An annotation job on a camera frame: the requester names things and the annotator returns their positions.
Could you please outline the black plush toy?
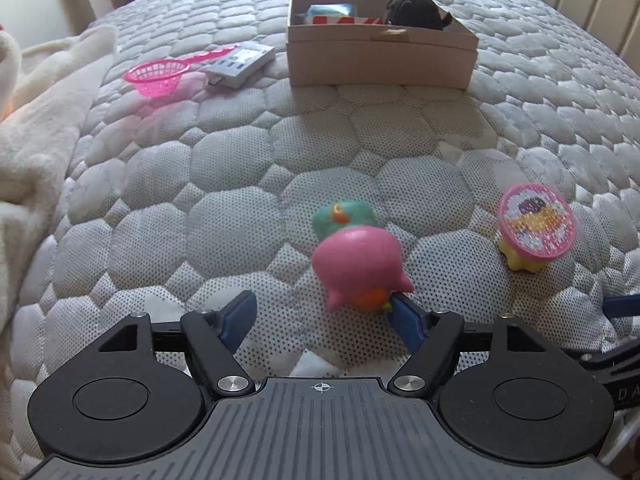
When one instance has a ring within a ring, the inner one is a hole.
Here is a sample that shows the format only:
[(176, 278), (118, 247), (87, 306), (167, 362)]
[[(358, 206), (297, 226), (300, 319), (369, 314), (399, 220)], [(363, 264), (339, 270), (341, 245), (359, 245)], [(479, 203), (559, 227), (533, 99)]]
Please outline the black plush toy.
[(441, 14), (433, 0), (390, 0), (386, 6), (383, 23), (444, 30), (453, 20), (449, 12)]

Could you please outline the pink cardboard box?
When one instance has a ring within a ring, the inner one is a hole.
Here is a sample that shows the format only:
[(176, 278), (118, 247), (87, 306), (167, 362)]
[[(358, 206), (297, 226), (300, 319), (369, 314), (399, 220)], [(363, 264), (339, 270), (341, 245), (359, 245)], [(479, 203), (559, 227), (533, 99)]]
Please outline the pink cardboard box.
[(444, 30), (394, 25), (306, 25), (315, 3), (351, 3), (383, 21), (390, 0), (290, 0), (286, 54), (293, 86), (400, 84), (468, 88), (478, 38), (454, 17)]

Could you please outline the red white book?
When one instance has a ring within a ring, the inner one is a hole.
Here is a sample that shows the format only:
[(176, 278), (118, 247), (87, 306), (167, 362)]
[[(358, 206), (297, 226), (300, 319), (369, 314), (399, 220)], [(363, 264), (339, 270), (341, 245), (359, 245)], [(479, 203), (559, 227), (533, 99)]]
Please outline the red white book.
[(384, 25), (380, 18), (360, 18), (346, 15), (315, 15), (305, 21), (306, 25)]

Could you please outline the white fluffy blanket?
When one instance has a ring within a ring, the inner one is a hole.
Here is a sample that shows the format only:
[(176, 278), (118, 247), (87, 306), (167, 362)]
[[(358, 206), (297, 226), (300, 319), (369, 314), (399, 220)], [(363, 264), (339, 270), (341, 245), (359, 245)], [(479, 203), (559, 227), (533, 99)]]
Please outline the white fluffy blanket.
[(1, 32), (1, 324), (60, 198), (91, 105), (117, 53), (117, 29), (21, 49)]

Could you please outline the quilted grey mattress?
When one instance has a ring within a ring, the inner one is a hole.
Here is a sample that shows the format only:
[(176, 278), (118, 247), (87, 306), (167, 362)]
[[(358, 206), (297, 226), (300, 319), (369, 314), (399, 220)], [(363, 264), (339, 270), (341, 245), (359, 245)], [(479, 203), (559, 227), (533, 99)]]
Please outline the quilted grey mattress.
[[(288, 0), (138, 0), (80, 129), (62, 192), (1, 337), (1, 474), (41, 458), (35, 388), (123, 316), (175, 320), (251, 289), (238, 352), (257, 378), (385, 374), (405, 357), (386, 322), (324, 310), (312, 215), (363, 200), (401, 242), (416, 300), (488, 322), (521, 316), (557, 344), (606, 351), (639, 335), (605, 298), (639, 289), (639, 78), (541, 0), (435, 0), (477, 36), (466, 90), (294, 88)], [(276, 58), (239, 89), (192, 64), (169, 96), (124, 81), (134, 66), (243, 42)], [(512, 271), (498, 207), (514, 185), (559, 193), (573, 248)]]

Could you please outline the white power strip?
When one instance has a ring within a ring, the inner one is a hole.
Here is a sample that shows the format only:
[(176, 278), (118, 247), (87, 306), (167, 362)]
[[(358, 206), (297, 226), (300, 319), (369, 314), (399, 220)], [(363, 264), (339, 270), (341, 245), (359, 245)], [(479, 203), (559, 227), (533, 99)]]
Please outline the white power strip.
[(206, 65), (204, 73), (209, 84), (239, 89), (250, 76), (275, 58), (274, 47), (247, 41)]

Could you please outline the yellow pink jelly cup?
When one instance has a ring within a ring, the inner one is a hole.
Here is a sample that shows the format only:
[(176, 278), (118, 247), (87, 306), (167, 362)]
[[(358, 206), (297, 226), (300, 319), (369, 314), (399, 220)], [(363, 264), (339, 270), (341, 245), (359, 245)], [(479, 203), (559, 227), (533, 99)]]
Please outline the yellow pink jelly cup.
[(539, 183), (523, 183), (503, 194), (498, 230), (498, 248), (508, 267), (537, 273), (573, 248), (576, 221), (559, 193)]

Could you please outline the blue white snack bag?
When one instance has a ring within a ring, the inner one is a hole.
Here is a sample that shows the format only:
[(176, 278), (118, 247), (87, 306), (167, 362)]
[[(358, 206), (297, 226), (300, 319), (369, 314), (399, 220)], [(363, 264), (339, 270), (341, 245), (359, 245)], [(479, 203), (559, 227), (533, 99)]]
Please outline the blue white snack bag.
[(356, 16), (356, 6), (351, 3), (315, 3), (302, 14), (303, 23), (315, 15)]

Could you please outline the pink toy strainer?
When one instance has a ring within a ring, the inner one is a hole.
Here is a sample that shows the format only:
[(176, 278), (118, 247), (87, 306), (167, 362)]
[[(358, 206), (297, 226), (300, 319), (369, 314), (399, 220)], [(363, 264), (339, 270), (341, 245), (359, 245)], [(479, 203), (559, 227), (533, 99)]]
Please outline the pink toy strainer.
[(162, 58), (144, 62), (130, 68), (124, 75), (124, 81), (132, 84), (146, 98), (160, 98), (174, 92), (181, 77), (190, 72), (192, 64), (213, 61), (229, 54), (238, 47), (237, 44), (208, 51), (190, 58)]

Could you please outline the pink green squishy toy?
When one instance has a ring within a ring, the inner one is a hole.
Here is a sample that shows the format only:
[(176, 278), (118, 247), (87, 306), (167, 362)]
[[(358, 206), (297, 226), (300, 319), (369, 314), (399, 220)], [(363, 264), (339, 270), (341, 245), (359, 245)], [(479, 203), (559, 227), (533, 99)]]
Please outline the pink green squishy toy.
[(311, 224), (318, 238), (311, 267), (326, 292), (329, 311), (352, 306), (381, 312), (390, 308), (394, 292), (414, 292), (399, 240), (378, 224), (369, 204), (344, 200), (323, 206)]

